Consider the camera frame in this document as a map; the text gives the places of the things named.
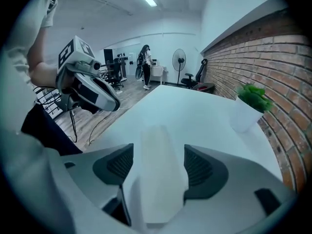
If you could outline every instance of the black pants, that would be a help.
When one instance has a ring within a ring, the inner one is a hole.
[[[145,85],[148,85],[148,82],[150,81],[150,77],[151,77],[151,68],[150,65],[148,65],[147,63],[143,65],[143,72],[144,72],[144,81],[145,81]]]
[[[37,138],[44,147],[57,150],[61,156],[82,154],[41,105],[36,104],[30,110],[21,131]]]

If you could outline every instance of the ceiling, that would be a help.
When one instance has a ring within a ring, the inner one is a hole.
[[[145,14],[182,12],[200,13],[205,0],[154,0],[156,7],[150,7],[145,0],[58,0],[53,27],[48,29],[44,55],[52,63],[56,54],[74,35],[82,37],[94,50],[99,34],[111,32],[115,22],[127,24]]]
[[[95,26],[105,20],[130,17],[160,10],[169,12],[200,12],[205,0],[154,0],[150,7],[145,0],[58,0],[55,27]]]

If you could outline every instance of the black office chair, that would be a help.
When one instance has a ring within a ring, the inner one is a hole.
[[[207,59],[201,61],[201,66],[195,76],[195,80],[192,79],[194,75],[186,73],[185,75],[189,78],[183,78],[181,83],[185,84],[187,88],[212,94],[215,90],[215,85],[213,83],[200,83],[201,73],[203,72],[207,63]]]
[[[114,59],[114,64],[107,66],[107,73],[105,81],[108,83],[111,83],[111,86],[113,88],[116,88],[120,90],[120,86],[123,87],[123,85],[120,83],[121,81],[121,64],[118,63],[118,58]]]

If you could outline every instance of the gray plastic part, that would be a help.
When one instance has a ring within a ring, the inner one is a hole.
[[[94,174],[107,185],[122,185],[133,165],[133,144],[98,159]]]
[[[71,213],[54,183],[41,143],[30,135],[7,131],[0,131],[0,143],[1,168],[27,212],[52,233],[75,233]]]
[[[218,193],[228,181],[229,172],[219,160],[184,145],[184,167],[189,177],[189,189],[184,199],[208,199]]]
[[[61,94],[60,100],[55,102],[56,106],[58,106],[62,111],[67,112],[72,110],[79,105],[79,101],[73,100],[71,94]]]
[[[253,161],[209,148],[191,147],[222,162],[229,172],[228,181],[209,199],[187,200],[159,234],[238,233],[267,217],[254,194],[256,190],[270,189],[281,207],[295,197],[294,191]]]
[[[97,160],[118,152],[127,146],[120,145],[95,152],[60,157],[64,167],[65,163],[68,162],[75,164],[67,169],[68,173],[87,198],[100,209],[117,196],[119,185],[107,185],[101,181],[94,174],[93,165]]]
[[[77,234],[137,233],[102,210],[100,206],[116,197],[119,187],[105,185],[92,171],[94,160],[123,146],[62,157],[56,150],[47,149],[53,179],[70,210]],[[75,166],[67,169],[64,165],[66,162],[72,162]]]

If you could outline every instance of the white pot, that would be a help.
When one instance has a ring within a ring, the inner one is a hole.
[[[230,117],[231,127],[240,133],[248,131],[263,116],[263,113],[236,98]]]

